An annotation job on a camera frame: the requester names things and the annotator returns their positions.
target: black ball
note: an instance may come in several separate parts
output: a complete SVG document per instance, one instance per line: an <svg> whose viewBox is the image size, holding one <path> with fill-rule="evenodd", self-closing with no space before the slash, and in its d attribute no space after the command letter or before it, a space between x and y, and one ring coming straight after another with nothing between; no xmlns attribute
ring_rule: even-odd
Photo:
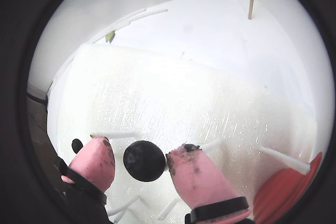
<svg viewBox="0 0 336 224"><path fill-rule="evenodd" d="M137 141L124 152L124 166L136 180L151 182L158 179L165 170L166 159L155 144Z"/></svg>
<svg viewBox="0 0 336 224"><path fill-rule="evenodd" d="M71 147L72 147L73 152L77 154L80 151L80 149L83 148L83 144L81 140L75 138L74 140L72 140Z"/></svg>

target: black wrist strap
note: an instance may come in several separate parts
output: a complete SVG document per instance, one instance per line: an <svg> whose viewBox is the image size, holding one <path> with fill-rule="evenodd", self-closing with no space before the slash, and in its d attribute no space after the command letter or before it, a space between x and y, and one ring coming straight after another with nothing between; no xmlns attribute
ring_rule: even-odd
<svg viewBox="0 0 336 224"><path fill-rule="evenodd" d="M92 184L90 181L86 180L83 176L81 176L80 174L76 173L74 170L69 168L67 164L64 162L64 160L60 158L59 156L56 157L55 166L58 169L58 171L61 173L61 175L67 176L73 182L75 182L74 187L76 187L77 189L81 191L86 192L92 198L106 205L107 203L106 195L101 190L99 190L94 184Z"/></svg>
<svg viewBox="0 0 336 224"><path fill-rule="evenodd" d="M184 218L185 224L195 224L199 221L211 220L221 216L233 214L248 208L245 197L238 197L210 205L194 208L190 214Z"/></svg>

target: green leaf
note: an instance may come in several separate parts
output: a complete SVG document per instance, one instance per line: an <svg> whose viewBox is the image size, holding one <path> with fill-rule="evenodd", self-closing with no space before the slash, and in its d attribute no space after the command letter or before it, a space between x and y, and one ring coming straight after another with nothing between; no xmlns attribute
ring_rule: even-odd
<svg viewBox="0 0 336 224"><path fill-rule="evenodd" d="M111 43L115 37L116 33L114 31L110 32L109 34L106 34L105 36L105 40L106 40L106 43L109 42Z"/></svg>

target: white plastic rod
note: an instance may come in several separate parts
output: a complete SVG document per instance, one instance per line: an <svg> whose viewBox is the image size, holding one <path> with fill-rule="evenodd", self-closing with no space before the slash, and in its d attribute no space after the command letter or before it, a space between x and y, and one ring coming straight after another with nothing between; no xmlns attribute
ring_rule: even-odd
<svg viewBox="0 0 336 224"><path fill-rule="evenodd" d="M223 137L219 137L208 144L200 145L200 149L202 149L205 153L209 153L213 149L218 148L223 140L224 140Z"/></svg>
<svg viewBox="0 0 336 224"><path fill-rule="evenodd" d="M107 215L110 217L112 215L116 215L117 213L119 212L122 212L122 211L126 211L127 208L132 205L134 202L136 202L138 199L140 199L141 197L139 195L136 195L134 198L130 199L128 202L126 202L123 206L121 207L118 207L114 210L110 210L107 212Z"/></svg>
<svg viewBox="0 0 336 224"><path fill-rule="evenodd" d="M117 224L121 218L126 214L127 208L125 208L124 210L122 210L114 219L114 223Z"/></svg>
<svg viewBox="0 0 336 224"><path fill-rule="evenodd" d="M105 136L108 139L119 139L119 138L127 138L127 137L141 138L145 136L145 133L142 131L92 132L90 136L91 138L98 137L98 136Z"/></svg>
<svg viewBox="0 0 336 224"><path fill-rule="evenodd" d="M87 43L96 43L101 38L105 37L106 34L110 33L111 31L117 31L125 26L128 26L131 24L131 22L145 18L154 14L159 14L163 12L167 12L168 9L159 9L159 10L151 10L147 11L146 9L141 9L138 12L135 12L133 14L127 15L126 17L121 18L120 20L114 22L113 24L109 25L108 27L104 28L102 31L100 31L98 34L96 34L94 37L92 37L90 40L87 41Z"/></svg>
<svg viewBox="0 0 336 224"><path fill-rule="evenodd" d="M173 208L175 207L175 205L177 204L177 202L180 200L180 197L177 197L175 199L173 199L172 202L170 202L170 204L168 206L166 206L161 213L159 213L158 215L158 220L164 220L167 215L173 210Z"/></svg>
<svg viewBox="0 0 336 224"><path fill-rule="evenodd" d="M304 162L298 161L295 158L292 158L290 156L287 156L281 152L277 152L275 150L265 148L265 147L260 147L260 151L268 154L272 157L274 157L276 160L281 161L285 165L287 165L289 168L292 168L296 170L297 172L306 175L307 173L310 172L310 165L306 164Z"/></svg>

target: orange lid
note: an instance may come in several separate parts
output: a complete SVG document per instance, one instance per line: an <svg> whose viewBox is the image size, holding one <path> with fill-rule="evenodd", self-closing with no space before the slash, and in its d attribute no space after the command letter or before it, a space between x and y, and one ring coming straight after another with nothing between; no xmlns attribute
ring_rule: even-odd
<svg viewBox="0 0 336 224"><path fill-rule="evenodd" d="M321 159L322 152L310 162L310 172L306 175L286 168L270 177L254 198L253 215L256 224L272 224L283 216L310 185Z"/></svg>

